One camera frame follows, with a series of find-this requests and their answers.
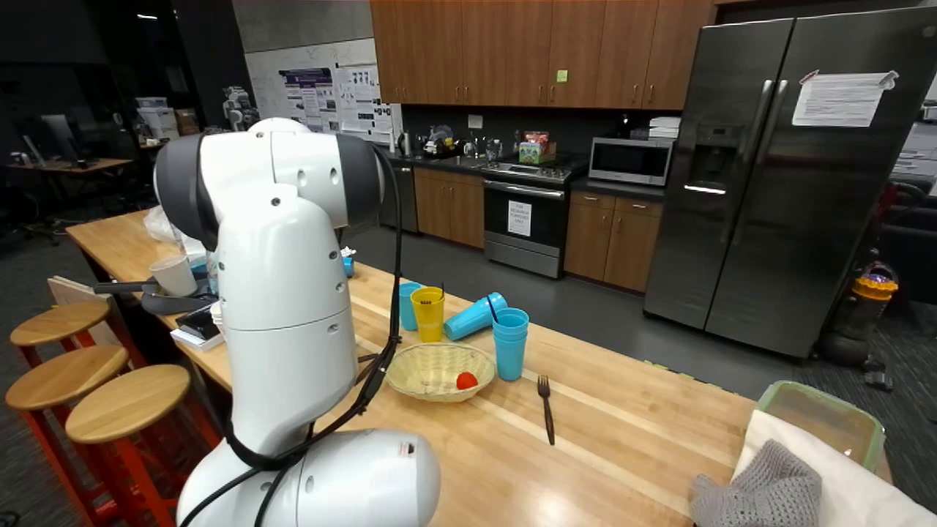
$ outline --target yellow cup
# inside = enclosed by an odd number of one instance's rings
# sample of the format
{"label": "yellow cup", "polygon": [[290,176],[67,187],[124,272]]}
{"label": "yellow cup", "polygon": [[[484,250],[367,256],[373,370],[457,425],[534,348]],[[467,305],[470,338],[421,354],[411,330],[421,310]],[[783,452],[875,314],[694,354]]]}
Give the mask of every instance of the yellow cup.
{"label": "yellow cup", "polygon": [[416,317],[416,338],[424,343],[439,343],[446,338],[442,329],[442,305],[446,289],[442,288],[419,288],[414,297],[414,317]]}

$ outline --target upper cabinet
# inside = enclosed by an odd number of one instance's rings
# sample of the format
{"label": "upper cabinet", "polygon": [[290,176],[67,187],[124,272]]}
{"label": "upper cabinet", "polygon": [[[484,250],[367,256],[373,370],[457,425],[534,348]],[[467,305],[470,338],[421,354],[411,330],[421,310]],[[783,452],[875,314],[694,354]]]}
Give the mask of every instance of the upper cabinet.
{"label": "upper cabinet", "polygon": [[373,0],[385,99],[684,108],[711,0]]}

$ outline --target refrigerator door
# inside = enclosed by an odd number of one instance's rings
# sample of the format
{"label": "refrigerator door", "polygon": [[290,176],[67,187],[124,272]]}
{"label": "refrigerator door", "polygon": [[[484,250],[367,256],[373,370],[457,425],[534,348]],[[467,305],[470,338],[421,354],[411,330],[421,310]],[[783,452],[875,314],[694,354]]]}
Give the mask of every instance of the refrigerator door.
{"label": "refrigerator door", "polygon": [[704,329],[795,20],[706,26],[644,310]]}
{"label": "refrigerator door", "polygon": [[[801,18],[706,330],[809,358],[934,78],[937,10]],[[811,73],[899,73],[871,130],[795,125]]]}

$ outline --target backsplash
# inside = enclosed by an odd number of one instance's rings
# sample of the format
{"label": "backsplash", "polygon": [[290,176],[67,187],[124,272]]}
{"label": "backsplash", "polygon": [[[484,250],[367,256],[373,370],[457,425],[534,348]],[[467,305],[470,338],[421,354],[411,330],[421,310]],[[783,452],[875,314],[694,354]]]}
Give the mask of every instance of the backsplash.
{"label": "backsplash", "polygon": [[[470,115],[484,116],[484,130],[470,130]],[[457,105],[404,105],[404,130],[416,153],[419,138],[435,125],[448,125],[455,138],[499,138],[503,153],[514,149],[515,135],[546,130],[556,141],[556,157],[588,157],[596,135],[626,135],[644,130],[663,112],[591,112],[591,108],[457,108]]]}

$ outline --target floor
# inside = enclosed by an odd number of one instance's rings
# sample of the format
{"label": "floor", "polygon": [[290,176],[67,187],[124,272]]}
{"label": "floor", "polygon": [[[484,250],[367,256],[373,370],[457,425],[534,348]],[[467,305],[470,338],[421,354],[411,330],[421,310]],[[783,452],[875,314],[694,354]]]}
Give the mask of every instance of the floor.
{"label": "floor", "polygon": [[[361,229],[350,234],[350,244],[361,253],[361,260],[391,270],[391,231]],[[91,280],[86,260],[67,239],[53,247],[51,239],[22,239],[17,234],[0,238],[4,335],[47,308],[47,276]],[[836,392],[884,421],[897,485],[928,509],[937,509],[937,323],[928,310],[897,308],[884,317],[872,345],[884,354],[897,390],[881,392],[865,386],[861,373],[843,365],[783,361],[663,320],[647,320],[643,314],[643,297],[571,276],[564,280],[528,276],[489,263],[480,253],[429,238],[404,238],[404,276],[442,285],[464,299],[499,289],[540,326],[638,361],[663,364],[747,398],[760,398],[766,386],[779,379]],[[4,339],[0,386],[7,390],[22,373],[22,358]],[[51,469],[17,415],[7,406],[0,409],[0,453],[0,512],[17,509],[23,523],[76,523]]]}

